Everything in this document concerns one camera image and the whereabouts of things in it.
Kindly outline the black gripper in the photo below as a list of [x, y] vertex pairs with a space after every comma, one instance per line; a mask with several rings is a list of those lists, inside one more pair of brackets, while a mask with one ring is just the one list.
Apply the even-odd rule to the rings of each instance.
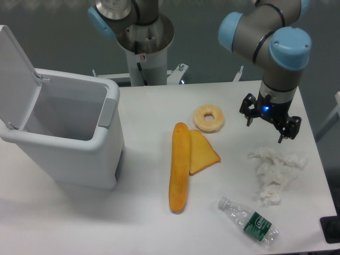
[[259, 117], [275, 127], [282, 127], [278, 139], [281, 143], [284, 139], [294, 140], [300, 130], [302, 118], [288, 115], [291, 103], [292, 91], [260, 90], [257, 100], [251, 93], [245, 96], [239, 112], [246, 118], [247, 126]]

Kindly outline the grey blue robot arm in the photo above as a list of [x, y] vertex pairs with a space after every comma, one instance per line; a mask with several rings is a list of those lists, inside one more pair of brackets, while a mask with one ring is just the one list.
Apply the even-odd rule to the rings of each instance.
[[[248, 123], [261, 118], [271, 123], [280, 139], [294, 139], [301, 118], [288, 110], [309, 61], [311, 38], [293, 28], [309, 8], [308, 1], [256, 1], [255, 10], [228, 14], [218, 29], [219, 43], [263, 70], [259, 94], [248, 94], [240, 112]], [[88, 9], [96, 30], [115, 39], [125, 50], [132, 86], [169, 84], [167, 50], [174, 39], [171, 21], [157, 1], [96, 1]]]

